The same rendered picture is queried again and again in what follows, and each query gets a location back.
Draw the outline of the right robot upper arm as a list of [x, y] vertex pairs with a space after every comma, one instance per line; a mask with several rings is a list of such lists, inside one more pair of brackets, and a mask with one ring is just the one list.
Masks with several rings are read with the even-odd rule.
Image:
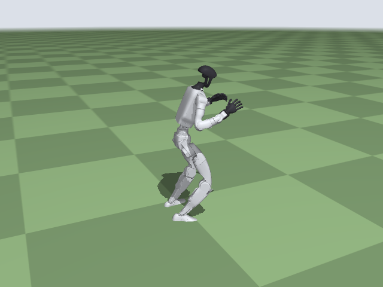
[[203, 118], [203, 116], [205, 114], [205, 107], [207, 105], [208, 99], [204, 95], [198, 93], [194, 102], [195, 102], [195, 105], [196, 105], [196, 112], [195, 112], [195, 118], [194, 118], [194, 127], [195, 127], [195, 129], [197, 131], [202, 131], [203, 129], [199, 129], [197, 127], [197, 123], [199, 121], [202, 121], [202, 118]]

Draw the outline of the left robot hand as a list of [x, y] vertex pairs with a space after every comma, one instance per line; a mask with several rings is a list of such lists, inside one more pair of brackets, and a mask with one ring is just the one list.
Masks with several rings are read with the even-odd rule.
[[219, 100], [225, 100], [227, 101], [227, 96], [224, 94], [224, 93], [217, 93], [215, 95], [213, 95], [211, 98], [208, 97], [208, 102], [210, 102], [210, 104], [212, 104], [212, 102], [216, 102], [216, 101], [219, 101]]

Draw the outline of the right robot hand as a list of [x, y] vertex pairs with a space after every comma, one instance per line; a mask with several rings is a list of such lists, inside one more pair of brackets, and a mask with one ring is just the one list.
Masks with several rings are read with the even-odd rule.
[[[236, 102], [238, 99], [235, 99], [232, 103], [230, 103], [231, 101], [232, 101], [232, 99], [230, 99], [229, 100], [229, 102], [228, 102], [228, 104], [227, 104], [227, 106], [226, 106], [226, 109], [224, 109], [224, 110], [222, 110], [222, 112], [224, 111], [226, 114], [227, 114], [227, 116], [224, 118], [224, 120], [229, 116], [229, 114], [232, 114], [232, 113], [234, 113], [234, 112], [236, 112], [237, 110], [239, 110], [239, 109], [241, 109], [241, 108], [243, 108], [243, 106], [240, 106], [240, 105], [242, 105], [240, 102], [241, 101], [238, 101], [238, 102]], [[236, 103], [235, 103], [236, 102]], [[234, 104], [235, 103], [235, 104]], [[237, 105], [238, 103], [240, 103], [239, 105]], [[235, 105], [237, 105], [237, 106], [235, 106]], [[240, 106], [240, 107], [239, 107]], [[237, 108], [237, 107], [239, 107], [239, 108]], [[221, 113], [221, 112], [220, 112]], [[219, 113], [219, 114], [220, 114]]]

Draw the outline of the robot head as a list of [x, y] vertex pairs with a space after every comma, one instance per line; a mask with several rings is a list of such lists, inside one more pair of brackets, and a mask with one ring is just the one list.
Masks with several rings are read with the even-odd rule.
[[[196, 90], [200, 90], [200, 88], [203, 88], [203, 87], [206, 87], [206, 88], [209, 87], [212, 79], [217, 76], [215, 70], [213, 70], [212, 67], [207, 66], [207, 65], [201, 66], [198, 69], [198, 71], [200, 73], [202, 73], [202, 76], [205, 78], [205, 82], [204, 83], [198, 82], [196, 85], [191, 86], [193, 89], [196, 89]], [[209, 81], [208, 81], [208, 78], [209, 78]], [[201, 91], [203, 91], [203, 90], [201, 90]]]

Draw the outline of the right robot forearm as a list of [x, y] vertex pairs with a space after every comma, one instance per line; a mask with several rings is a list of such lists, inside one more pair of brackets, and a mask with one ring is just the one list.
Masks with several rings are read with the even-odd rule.
[[210, 119], [206, 119], [203, 121], [199, 121], [197, 123], [197, 127], [199, 129], [207, 129], [207, 128], [212, 128], [212, 126], [216, 124], [220, 124], [221, 121], [227, 116], [227, 114], [223, 111], [220, 114], [216, 115], [215, 117], [212, 117]]

